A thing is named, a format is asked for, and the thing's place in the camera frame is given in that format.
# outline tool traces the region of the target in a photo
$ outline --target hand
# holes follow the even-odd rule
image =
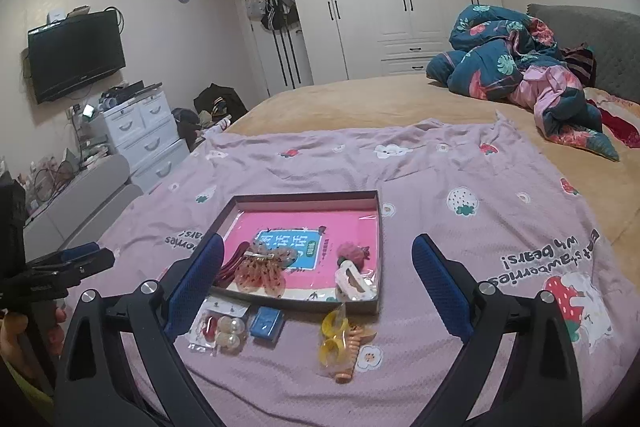
[[[60,327],[60,323],[64,321],[66,321],[66,313],[57,308],[56,322],[58,325],[47,331],[49,352],[52,355],[60,356],[62,354],[65,333]],[[27,323],[27,317],[19,313],[9,312],[4,316],[4,320],[0,323],[0,355],[24,377],[33,379],[34,370],[26,363],[22,348],[18,344],[18,335],[24,333],[27,329]]]

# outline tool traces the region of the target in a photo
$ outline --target flat screen tv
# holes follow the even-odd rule
[[[77,15],[30,30],[28,42],[38,103],[61,98],[126,65],[115,10]]]

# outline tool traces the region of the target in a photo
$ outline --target yellow bedspread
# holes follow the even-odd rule
[[[421,75],[407,74],[283,92],[253,108],[228,131],[251,136],[409,125],[427,118],[490,123],[497,110],[514,121],[584,195],[612,242],[623,273],[640,289],[640,149],[628,149],[607,129],[620,162],[546,141],[533,115],[523,108],[466,98]]]

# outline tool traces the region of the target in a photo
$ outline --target drawer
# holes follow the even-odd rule
[[[169,109],[169,104],[166,101],[164,91],[148,96],[142,100],[139,105],[142,121],[147,128],[157,124],[160,120],[164,120],[164,118],[168,116],[173,116],[171,109]]]
[[[386,58],[434,57],[438,53],[450,49],[449,43],[446,41],[395,41],[379,42],[379,45],[383,60]]]
[[[104,119],[110,141],[117,146],[137,136],[145,128],[138,106],[125,107]]]
[[[178,138],[174,117],[169,115],[116,149],[129,162],[129,172],[135,172],[146,160],[158,155]]]
[[[189,149],[185,140],[178,140],[167,149],[146,161],[131,176],[131,183],[137,185],[145,194],[151,192],[169,174],[175,172],[178,165],[187,158]]]
[[[398,58],[397,60],[381,60],[382,74],[420,73],[426,75],[427,64],[435,56],[417,58]]]

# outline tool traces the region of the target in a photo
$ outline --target white strawberry print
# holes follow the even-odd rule
[[[478,204],[476,195],[466,187],[454,188],[447,197],[449,210],[459,216],[475,216]]]

